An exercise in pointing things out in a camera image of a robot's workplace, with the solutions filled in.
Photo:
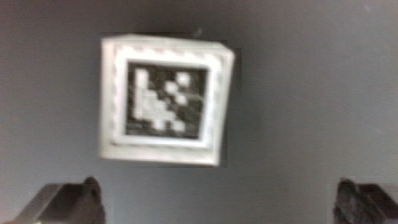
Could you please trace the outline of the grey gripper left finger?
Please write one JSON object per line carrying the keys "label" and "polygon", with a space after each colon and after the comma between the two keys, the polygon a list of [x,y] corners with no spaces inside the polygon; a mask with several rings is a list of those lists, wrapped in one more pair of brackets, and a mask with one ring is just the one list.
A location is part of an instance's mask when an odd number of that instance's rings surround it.
{"label": "grey gripper left finger", "polygon": [[94,177],[82,183],[46,184],[14,224],[105,224],[101,187]]}

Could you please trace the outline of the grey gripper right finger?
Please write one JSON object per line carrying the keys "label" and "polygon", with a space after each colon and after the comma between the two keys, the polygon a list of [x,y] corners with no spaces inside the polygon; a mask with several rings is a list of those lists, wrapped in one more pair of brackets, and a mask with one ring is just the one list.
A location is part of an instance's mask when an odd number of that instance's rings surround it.
{"label": "grey gripper right finger", "polygon": [[376,184],[343,179],[334,202],[334,224],[398,224],[398,202]]}

